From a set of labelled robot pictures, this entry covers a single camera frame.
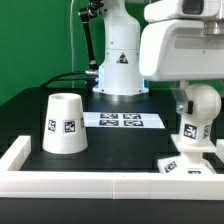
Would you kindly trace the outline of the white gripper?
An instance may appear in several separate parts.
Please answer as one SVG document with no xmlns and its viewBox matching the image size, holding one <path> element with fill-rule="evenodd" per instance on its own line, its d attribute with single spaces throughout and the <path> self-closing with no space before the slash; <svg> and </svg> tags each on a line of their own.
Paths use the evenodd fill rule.
<svg viewBox="0 0 224 224">
<path fill-rule="evenodd" d="M 145 7 L 144 18 L 140 73 L 172 81 L 176 112 L 191 114 L 186 80 L 224 78 L 224 0 L 159 0 Z"/>
</svg>

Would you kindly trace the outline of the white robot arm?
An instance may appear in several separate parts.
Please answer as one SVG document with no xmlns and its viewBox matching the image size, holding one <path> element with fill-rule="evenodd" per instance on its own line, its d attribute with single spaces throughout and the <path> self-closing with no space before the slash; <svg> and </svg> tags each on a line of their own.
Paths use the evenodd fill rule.
<svg viewBox="0 0 224 224">
<path fill-rule="evenodd" d="M 224 79 L 224 0 L 159 0 L 144 9 L 141 28 L 125 0 L 104 0 L 105 59 L 96 96 L 132 101 L 145 80 L 170 81 L 176 111 L 190 114 L 190 80 Z"/>
</svg>

